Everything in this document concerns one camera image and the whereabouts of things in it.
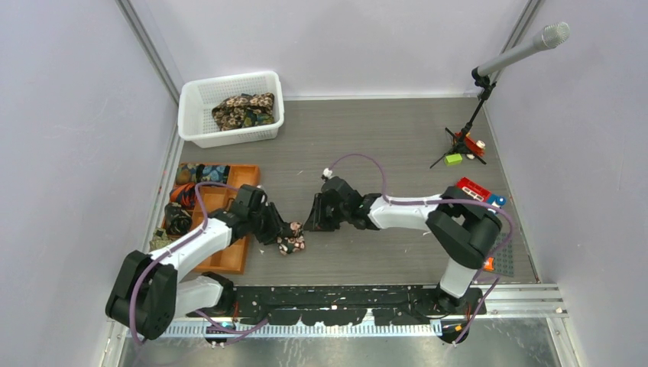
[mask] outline white wall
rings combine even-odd
[[[0,5],[0,364],[92,366],[177,108],[114,1]]]
[[[525,4],[142,1],[185,82],[274,70],[285,96],[476,91],[471,70],[498,54]]]
[[[544,281],[593,366],[645,365],[648,4],[546,2],[571,38],[506,69],[488,102]]]

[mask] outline fabric item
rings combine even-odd
[[[282,255],[292,254],[306,249],[303,237],[303,226],[300,222],[290,223],[290,237],[277,237],[279,253]]]
[[[270,125],[274,123],[272,107],[274,94],[229,97],[212,110],[212,117],[222,132],[237,128]]]
[[[175,187],[169,193],[169,201],[178,204],[184,209],[193,209],[196,205],[196,184],[192,182]]]
[[[169,238],[167,231],[164,228],[156,228],[153,232],[153,239],[148,242],[149,251],[165,248],[172,243],[173,240]]]
[[[192,182],[197,184],[203,181],[226,184],[229,177],[229,170],[229,166],[220,164],[182,163],[178,166],[178,171],[176,172],[176,185],[184,185]]]
[[[191,216],[178,203],[164,207],[164,229],[168,235],[186,235],[191,228]]]

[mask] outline metal table surface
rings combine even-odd
[[[369,99],[285,102],[285,123],[273,140],[201,149],[183,146],[180,161],[258,164],[261,184],[285,220],[304,221],[322,170],[342,155],[368,154],[387,173],[388,194],[429,196],[461,177],[501,196],[510,196],[487,120],[479,113],[471,133],[486,143],[487,165],[465,160],[458,166],[429,165],[450,146],[443,131],[458,131],[477,99]],[[361,194],[381,188],[378,169],[361,158],[335,167]],[[513,200],[504,208],[517,218]],[[335,233],[307,232],[306,251],[290,256],[276,246],[251,242],[243,275],[228,275],[240,285],[428,284],[438,281],[448,255],[434,236],[411,229],[359,231],[343,225]],[[522,234],[513,237],[513,278],[535,283]]]
[[[212,349],[204,339],[149,342],[139,359],[131,343],[120,366],[203,367],[559,366],[546,319],[477,319],[465,342],[453,349],[435,337],[247,339]]]

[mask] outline green block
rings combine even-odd
[[[454,166],[455,164],[460,164],[462,162],[462,159],[463,158],[461,154],[450,154],[446,155],[443,161],[445,162],[446,166]]]

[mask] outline plastic basket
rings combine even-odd
[[[274,94],[274,124],[221,132],[212,109],[223,100],[245,94]],[[180,94],[178,134],[201,148],[273,139],[284,124],[284,96],[279,76],[273,71],[247,73],[188,82]]]

